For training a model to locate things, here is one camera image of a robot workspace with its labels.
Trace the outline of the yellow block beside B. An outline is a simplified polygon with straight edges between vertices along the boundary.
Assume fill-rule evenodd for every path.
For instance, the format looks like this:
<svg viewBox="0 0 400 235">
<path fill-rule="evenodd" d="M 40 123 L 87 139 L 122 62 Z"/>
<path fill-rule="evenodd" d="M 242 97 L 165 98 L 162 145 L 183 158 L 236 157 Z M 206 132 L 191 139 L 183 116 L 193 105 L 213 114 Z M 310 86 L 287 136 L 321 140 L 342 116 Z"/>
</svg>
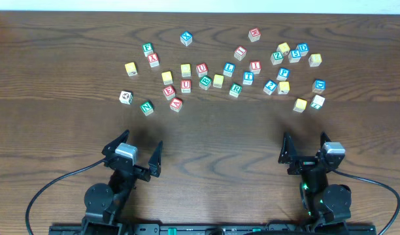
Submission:
<svg viewBox="0 0 400 235">
<path fill-rule="evenodd" d="M 224 76 L 220 74 L 215 74 L 213 79 L 213 86 L 217 88 L 222 88 L 224 82 Z"/>
</svg>

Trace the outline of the blue D block lower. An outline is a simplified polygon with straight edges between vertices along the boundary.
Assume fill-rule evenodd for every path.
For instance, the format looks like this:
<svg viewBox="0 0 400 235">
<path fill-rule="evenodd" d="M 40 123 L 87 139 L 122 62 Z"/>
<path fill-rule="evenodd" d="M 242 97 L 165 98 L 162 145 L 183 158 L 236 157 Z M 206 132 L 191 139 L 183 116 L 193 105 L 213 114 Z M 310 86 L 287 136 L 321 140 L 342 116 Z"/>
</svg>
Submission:
<svg viewBox="0 0 400 235">
<path fill-rule="evenodd" d="M 321 94 L 326 89 L 326 82 L 324 80 L 315 80 L 312 85 L 312 91 L 314 93 Z"/>
</svg>

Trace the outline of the red I block upper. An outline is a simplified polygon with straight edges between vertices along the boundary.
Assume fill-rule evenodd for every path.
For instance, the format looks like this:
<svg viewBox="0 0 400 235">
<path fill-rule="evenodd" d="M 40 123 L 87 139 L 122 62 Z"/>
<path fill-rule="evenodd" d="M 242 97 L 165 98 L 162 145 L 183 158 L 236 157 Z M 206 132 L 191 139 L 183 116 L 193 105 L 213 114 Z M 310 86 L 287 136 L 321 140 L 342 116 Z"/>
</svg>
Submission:
<svg viewBox="0 0 400 235">
<path fill-rule="evenodd" d="M 247 49 L 244 48 L 243 46 L 237 47 L 237 49 L 234 51 L 234 58 L 236 58 L 239 61 L 242 61 L 244 57 L 246 56 Z"/>
</svg>

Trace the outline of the green N block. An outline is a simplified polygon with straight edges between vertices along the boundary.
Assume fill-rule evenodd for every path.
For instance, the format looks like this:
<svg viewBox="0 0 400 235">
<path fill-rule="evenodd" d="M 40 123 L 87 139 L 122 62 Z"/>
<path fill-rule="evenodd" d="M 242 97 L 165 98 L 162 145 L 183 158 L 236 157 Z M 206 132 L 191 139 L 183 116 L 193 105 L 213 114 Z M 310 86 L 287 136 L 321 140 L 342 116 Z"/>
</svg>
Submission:
<svg viewBox="0 0 400 235">
<path fill-rule="evenodd" d="M 150 101 L 146 101 L 140 105 L 141 111 L 145 116 L 149 116 L 154 113 L 153 104 Z"/>
</svg>

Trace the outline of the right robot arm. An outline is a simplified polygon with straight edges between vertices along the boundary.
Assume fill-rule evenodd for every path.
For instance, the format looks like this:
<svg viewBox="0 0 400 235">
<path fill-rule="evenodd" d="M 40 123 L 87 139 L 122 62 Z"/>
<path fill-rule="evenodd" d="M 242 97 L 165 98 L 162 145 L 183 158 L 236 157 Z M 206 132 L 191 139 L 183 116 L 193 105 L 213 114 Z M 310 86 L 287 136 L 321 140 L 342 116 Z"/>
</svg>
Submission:
<svg viewBox="0 0 400 235">
<path fill-rule="evenodd" d="M 351 218 L 351 190 L 346 185 L 329 184 L 327 173 L 338 168 L 345 157 L 339 142 L 326 133 L 320 136 L 320 149 L 313 156 L 299 155 L 288 133 L 284 133 L 278 163 L 287 164 L 289 175 L 300 175 L 299 190 L 310 218 L 300 226 L 307 232 L 350 234 L 346 220 Z"/>
</svg>

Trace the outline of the blue T block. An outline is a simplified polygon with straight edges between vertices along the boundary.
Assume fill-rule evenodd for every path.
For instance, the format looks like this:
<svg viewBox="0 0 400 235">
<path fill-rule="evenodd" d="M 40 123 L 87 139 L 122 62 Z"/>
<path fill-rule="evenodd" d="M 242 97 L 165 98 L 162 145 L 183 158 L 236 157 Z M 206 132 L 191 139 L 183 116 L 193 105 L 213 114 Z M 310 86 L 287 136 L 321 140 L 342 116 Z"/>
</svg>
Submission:
<svg viewBox="0 0 400 235">
<path fill-rule="evenodd" d="M 244 85 L 252 85 L 254 81 L 254 73 L 253 72 L 244 72 L 242 83 Z"/>
</svg>

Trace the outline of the blue L block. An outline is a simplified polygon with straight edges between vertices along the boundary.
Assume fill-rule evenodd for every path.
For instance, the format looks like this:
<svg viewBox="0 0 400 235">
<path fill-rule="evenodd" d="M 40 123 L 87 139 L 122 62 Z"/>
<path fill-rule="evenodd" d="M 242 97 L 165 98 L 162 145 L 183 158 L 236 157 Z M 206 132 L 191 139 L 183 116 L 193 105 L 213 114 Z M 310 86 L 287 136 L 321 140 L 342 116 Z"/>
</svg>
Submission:
<svg viewBox="0 0 400 235">
<path fill-rule="evenodd" d="M 224 65 L 223 75 L 224 76 L 228 76 L 228 77 L 232 77 L 234 71 L 235 71 L 235 65 L 232 64 L 232 63 L 226 63 Z"/>
</svg>

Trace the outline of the blue 2 block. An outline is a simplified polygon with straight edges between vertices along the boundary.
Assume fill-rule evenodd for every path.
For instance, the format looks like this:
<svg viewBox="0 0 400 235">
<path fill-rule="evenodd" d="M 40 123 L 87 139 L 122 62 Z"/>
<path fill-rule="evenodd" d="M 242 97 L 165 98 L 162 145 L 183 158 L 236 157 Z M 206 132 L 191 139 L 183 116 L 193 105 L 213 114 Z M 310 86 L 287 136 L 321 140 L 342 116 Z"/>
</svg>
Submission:
<svg viewBox="0 0 400 235">
<path fill-rule="evenodd" d="M 276 90 L 277 86 L 278 86 L 278 84 L 276 82 L 274 82 L 272 80 L 269 80 L 264 85 L 263 92 L 268 94 L 268 95 L 271 95 Z"/>
</svg>

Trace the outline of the green F block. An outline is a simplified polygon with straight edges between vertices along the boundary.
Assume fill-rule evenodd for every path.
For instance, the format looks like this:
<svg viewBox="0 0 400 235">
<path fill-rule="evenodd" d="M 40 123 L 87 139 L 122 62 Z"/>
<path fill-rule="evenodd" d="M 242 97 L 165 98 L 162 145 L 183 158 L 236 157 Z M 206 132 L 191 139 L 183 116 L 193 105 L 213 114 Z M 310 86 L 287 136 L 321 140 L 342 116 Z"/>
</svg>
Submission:
<svg viewBox="0 0 400 235">
<path fill-rule="evenodd" d="M 147 43 L 143 44 L 142 45 L 142 50 L 143 50 L 143 53 L 144 53 L 145 57 L 148 57 L 149 55 L 154 53 L 153 45 L 150 42 L 147 42 Z"/>
</svg>

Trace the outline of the red u block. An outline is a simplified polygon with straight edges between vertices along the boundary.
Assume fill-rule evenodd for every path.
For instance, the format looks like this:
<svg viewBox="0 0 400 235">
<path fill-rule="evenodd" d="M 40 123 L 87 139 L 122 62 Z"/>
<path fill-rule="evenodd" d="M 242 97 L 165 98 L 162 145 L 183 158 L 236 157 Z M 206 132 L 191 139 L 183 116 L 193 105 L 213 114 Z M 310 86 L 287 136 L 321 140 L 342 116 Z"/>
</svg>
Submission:
<svg viewBox="0 0 400 235">
<path fill-rule="evenodd" d="M 192 90 L 192 81 L 191 80 L 181 80 L 180 87 L 181 87 L 182 93 L 190 93 Z"/>
<path fill-rule="evenodd" d="M 208 74 L 208 67 L 206 63 L 200 63 L 195 66 L 198 77 L 203 77 Z"/>
</svg>

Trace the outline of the red Y block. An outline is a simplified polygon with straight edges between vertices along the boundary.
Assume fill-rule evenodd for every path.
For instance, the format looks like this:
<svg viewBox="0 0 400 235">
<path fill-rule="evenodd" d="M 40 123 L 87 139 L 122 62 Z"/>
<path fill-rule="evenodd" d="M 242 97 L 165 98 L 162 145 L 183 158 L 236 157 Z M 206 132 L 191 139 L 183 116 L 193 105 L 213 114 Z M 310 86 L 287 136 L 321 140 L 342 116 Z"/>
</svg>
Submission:
<svg viewBox="0 0 400 235">
<path fill-rule="evenodd" d="M 159 57 L 157 53 L 150 54 L 147 58 L 151 68 L 159 66 Z"/>
</svg>

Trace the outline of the yellow block top right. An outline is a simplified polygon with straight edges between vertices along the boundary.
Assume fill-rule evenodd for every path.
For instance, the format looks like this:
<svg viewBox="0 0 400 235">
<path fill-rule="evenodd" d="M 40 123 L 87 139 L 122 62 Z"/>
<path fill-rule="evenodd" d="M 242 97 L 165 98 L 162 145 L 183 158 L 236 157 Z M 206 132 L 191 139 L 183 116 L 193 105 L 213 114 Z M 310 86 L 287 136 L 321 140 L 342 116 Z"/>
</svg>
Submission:
<svg viewBox="0 0 400 235">
<path fill-rule="evenodd" d="M 290 52 L 290 47 L 287 42 L 283 42 L 282 44 L 279 44 L 277 49 L 278 52 L 280 52 L 283 56 L 286 56 Z"/>
</svg>

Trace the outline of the yellow block left middle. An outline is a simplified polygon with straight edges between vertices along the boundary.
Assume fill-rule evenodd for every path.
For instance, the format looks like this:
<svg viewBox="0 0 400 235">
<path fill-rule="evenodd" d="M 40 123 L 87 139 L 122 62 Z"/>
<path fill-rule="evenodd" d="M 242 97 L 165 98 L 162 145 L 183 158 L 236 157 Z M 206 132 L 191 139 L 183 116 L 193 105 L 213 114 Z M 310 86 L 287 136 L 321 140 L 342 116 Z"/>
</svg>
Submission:
<svg viewBox="0 0 400 235">
<path fill-rule="evenodd" d="M 171 71 L 166 71 L 161 74 L 163 84 L 164 85 L 169 85 L 173 83 L 173 77 Z"/>
</svg>

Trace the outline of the red E block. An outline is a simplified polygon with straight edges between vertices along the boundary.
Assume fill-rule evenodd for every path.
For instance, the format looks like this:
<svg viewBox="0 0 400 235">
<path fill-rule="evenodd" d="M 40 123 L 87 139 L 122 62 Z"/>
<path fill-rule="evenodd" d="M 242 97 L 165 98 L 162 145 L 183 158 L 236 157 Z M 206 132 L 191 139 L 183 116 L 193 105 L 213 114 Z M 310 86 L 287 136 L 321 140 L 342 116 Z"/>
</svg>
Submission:
<svg viewBox="0 0 400 235">
<path fill-rule="evenodd" d="M 176 96 L 176 92 L 173 86 L 167 86 L 163 89 L 163 94 L 165 98 L 169 101 Z"/>
</svg>

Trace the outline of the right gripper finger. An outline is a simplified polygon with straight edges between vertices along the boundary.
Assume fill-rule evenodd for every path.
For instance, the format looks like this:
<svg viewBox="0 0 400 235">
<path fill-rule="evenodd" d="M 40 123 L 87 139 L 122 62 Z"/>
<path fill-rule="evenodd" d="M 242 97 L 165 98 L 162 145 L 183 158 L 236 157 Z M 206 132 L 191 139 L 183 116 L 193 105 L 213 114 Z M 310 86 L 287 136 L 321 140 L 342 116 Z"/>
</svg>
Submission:
<svg viewBox="0 0 400 235">
<path fill-rule="evenodd" d="M 289 133 L 284 133 L 282 148 L 278 158 L 279 164 L 290 164 L 297 160 L 297 152 Z"/>
<path fill-rule="evenodd" d="M 320 151 L 327 153 L 330 149 L 331 140 L 325 132 L 320 135 Z"/>
</svg>

